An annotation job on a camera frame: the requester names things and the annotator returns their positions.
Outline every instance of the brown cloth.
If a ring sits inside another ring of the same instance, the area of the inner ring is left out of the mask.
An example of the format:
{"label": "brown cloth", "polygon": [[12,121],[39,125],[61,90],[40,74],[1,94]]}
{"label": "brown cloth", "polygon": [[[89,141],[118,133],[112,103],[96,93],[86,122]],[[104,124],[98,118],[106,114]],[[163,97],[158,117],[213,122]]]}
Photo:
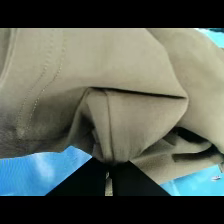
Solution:
{"label": "brown cloth", "polygon": [[1,29],[0,72],[0,158],[73,145],[157,183],[224,161],[224,52],[194,29]]}

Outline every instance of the clothing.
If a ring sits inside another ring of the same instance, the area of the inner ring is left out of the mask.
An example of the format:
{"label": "clothing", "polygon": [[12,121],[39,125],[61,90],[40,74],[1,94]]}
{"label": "clothing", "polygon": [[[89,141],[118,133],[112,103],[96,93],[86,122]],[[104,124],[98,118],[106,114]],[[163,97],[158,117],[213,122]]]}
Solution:
{"label": "clothing", "polygon": [[2,29],[0,43],[0,158],[73,145],[157,183],[224,161],[224,52],[198,31]]}

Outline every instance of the khaki fabric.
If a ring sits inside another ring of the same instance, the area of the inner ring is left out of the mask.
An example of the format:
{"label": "khaki fabric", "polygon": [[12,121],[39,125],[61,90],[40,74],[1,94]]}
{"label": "khaki fabric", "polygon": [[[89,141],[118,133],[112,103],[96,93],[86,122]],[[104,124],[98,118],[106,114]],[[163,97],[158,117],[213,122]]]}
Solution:
{"label": "khaki fabric", "polygon": [[0,158],[73,145],[158,183],[223,162],[224,52],[198,31],[10,29],[0,45]]}

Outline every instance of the stitch line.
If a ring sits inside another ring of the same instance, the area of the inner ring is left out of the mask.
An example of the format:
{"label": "stitch line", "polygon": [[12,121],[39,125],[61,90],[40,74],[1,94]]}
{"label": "stitch line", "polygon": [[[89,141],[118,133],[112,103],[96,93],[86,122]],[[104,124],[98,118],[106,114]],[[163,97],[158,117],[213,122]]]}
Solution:
{"label": "stitch line", "polygon": [[63,62],[64,62],[64,59],[65,59],[65,51],[66,51],[66,47],[65,47],[65,35],[64,35],[64,31],[62,30],[62,35],[63,35],[63,45],[62,45],[62,50],[61,50],[61,58],[60,58],[60,64],[59,64],[59,67],[58,67],[58,70],[56,72],[56,74],[54,75],[53,79],[41,90],[41,92],[39,93],[38,95],[38,98],[36,99],[35,103],[34,103],[34,107],[33,107],[33,110],[30,114],[30,117],[29,117],[29,121],[28,121],[28,125],[26,127],[26,130],[25,130],[25,134],[24,136],[26,136],[26,134],[29,132],[30,130],[30,126],[31,126],[31,121],[32,121],[32,118],[33,118],[33,114],[38,106],[38,103],[40,101],[40,98],[42,96],[42,94],[47,90],[47,88],[58,78],[58,76],[60,75],[61,73],[61,70],[62,70],[62,66],[63,66]]}
{"label": "stitch line", "polygon": [[26,97],[20,107],[20,111],[19,113],[17,114],[17,119],[16,119],[16,127],[18,128],[19,126],[19,122],[21,121],[22,119],[22,113],[23,113],[23,110],[24,110],[24,107],[26,106],[26,103],[27,103],[27,100],[29,99],[29,96],[30,96],[30,93],[34,90],[34,88],[37,86],[37,84],[39,83],[39,81],[45,76],[46,72],[47,72],[47,69],[49,67],[49,64],[50,64],[50,59],[51,59],[51,55],[52,55],[52,51],[53,51],[53,32],[54,29],[51,30],[51,35],[50,35],[50,46],[49,46],[49,50],[46,54],[46,59],[45,59],[45,63],[44,63],[44,67],[43,67],[43,70],[40,74],[40,76],[38,77],[38,79],[36,80],[36,82],[31,86],[31,88],[27,91],[26,93]]}

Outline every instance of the black object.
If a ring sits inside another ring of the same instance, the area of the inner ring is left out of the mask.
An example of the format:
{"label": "black object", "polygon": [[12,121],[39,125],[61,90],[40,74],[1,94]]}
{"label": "black object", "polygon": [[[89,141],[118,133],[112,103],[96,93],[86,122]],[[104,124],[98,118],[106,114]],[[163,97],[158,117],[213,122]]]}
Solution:
{"label": "black object", "polygon": [[170,196],[133,163],[108,166],[94,158],[46,196],[105,196],[107,172],[114,196]]}

